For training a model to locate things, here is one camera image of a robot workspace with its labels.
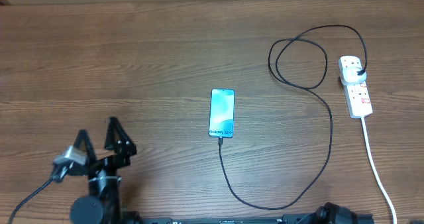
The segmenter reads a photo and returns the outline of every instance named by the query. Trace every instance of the smartphone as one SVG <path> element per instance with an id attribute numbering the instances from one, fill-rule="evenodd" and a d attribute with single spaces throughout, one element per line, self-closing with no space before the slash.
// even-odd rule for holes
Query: smartphone
<path id="1" fill-rule="evenodd" d="M 231 138 L 234 133 L 233 89 L 212 89 L 209 136 Z"/>

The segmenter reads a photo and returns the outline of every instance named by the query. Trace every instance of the wooden table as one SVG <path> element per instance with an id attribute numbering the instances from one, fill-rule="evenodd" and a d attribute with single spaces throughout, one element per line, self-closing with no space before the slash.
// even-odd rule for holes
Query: wooden table
<path id="1" fill-rule="evenodd" d="M 363 35 L 376 166 L 399 222 L 424 218 L 423 10 L 424 0 L 0 7 L 0 222 L 49 177 L 79 129 L 108 155 L 107 119 L 116 116 L 138 145 L 120 170 L 122 200 L 144 217 L 279 216 L 331 201 L 389 223 L 339 79 L 340 56 L 363 58 L 350 30 L 306 36 L 329 56 L 316 92 L 333 111 L 334 143 L 323 175 L 295 205 L 264 211 L 239 203 L 225 183 L 217 139 L 208 137 L 211 89 L 235 89 L 235 135 L 223 145 L 233 188 L 267 207 L 297 197 L 327 155 L 328 113 L 310 94 L 276 82 L 266 61 L 275 40 L 327 24 Z M 319 49 L 300 42 L 281 62 L 303 85 L 317 83 L 325 64 Z M 86 193 L 85 178 L 67 177 L 28 202 L 15 223 L 69 223 L 70 206 Z"/>

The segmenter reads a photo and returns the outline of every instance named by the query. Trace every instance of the power outlet socket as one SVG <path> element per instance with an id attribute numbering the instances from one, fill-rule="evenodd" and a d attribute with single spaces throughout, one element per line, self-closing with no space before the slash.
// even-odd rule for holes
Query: power outlet socket
<path id="1" fill-rule="evenodd" d="M 371 114 L 372 106 L 366 82 L 343 82 L 346 71 L 362 69 L 360 59 L 356 56 L 343 56 L 339 60 L 339 69 L 350 117 L 358 119 Z"/>

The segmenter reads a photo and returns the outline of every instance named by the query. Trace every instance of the white power cord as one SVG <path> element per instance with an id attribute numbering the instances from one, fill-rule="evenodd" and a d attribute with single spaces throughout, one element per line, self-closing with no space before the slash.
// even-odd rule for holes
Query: white power cord
<path id="1" fill-rule="evenodd" d="M 368 158 L 370 159 L 370 164 L 371 164 L 372 171 L 374 173 L 374 176 L 376 177 L 377 184 L 380 187 L 380 189 L 381 189 L 384 197 L 386 198 L 386 201 L 387 201 L 387 203 L 390 206 L 390 210 L 392 211 L 393 224 L 397 224 L 398 223 L 398 219 L 396 217 L 395 207 L 393 206 L 393 203 L 390 200 L 389 195 L 387 194 L 386 190 L 383 187 L 383 184 L 382 184 L 382 182 L 380 180 L 380 177 L 378 176 L 377 169 L 376 169 L 376 167 L 374 165 L 374 161 L 372 159 L 370 143 L 368 141 L 368 133 L 366 132 L 365 118 L 364 117 L 361 117 L 360 118 L 360 121 L 362 122 L 362 130 L 364 131 L 364 139 L 365 139 L 366 152 L 368 153 Z"/>

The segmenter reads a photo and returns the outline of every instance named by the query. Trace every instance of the power strip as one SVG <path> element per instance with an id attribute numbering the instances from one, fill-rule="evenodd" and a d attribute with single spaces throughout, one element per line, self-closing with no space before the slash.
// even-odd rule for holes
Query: power strip
<path id="1" fill-rule="evenodd" d="M 372 159 L 370 142 L 368 140 L 368 132 L 366 131 L 365 116 L 372 113 L 370 94 L 366 87 L 365 79 L 366 74 L 358 75 L 361 71 L 362 65 L 360 59 L 356 56 L 343 56 L 339 59 L 340 78 L 344 87 L 344 94 L 346 95 L 347 107 L 351 118 L 360 119 L 362 123 L 362 130 L 364 131 L 364 140 L 368 159 L 370 160 L 371 169 L 376 177 L 378 186 L 380 187 L 387 203 L 392 212 L 393 224 L 397 224 L 398 218 L 396 217 L 395 207 L 390 200 L 384 186 L 378 176 L 374 160 Z"/>
<path id="2" fill-rule="evenodd" d="M 339 60 L 339 69 L 350 118 L 359 119 L 371 114 L 370 94 L 368 93 L 365 81 L 358 81 L 356 83 L 344 81 L 347 71 L 352 71 L 356 75 L 356 71 L 362 69 L 360 59 L 356 56 L 343 56 Z"/>

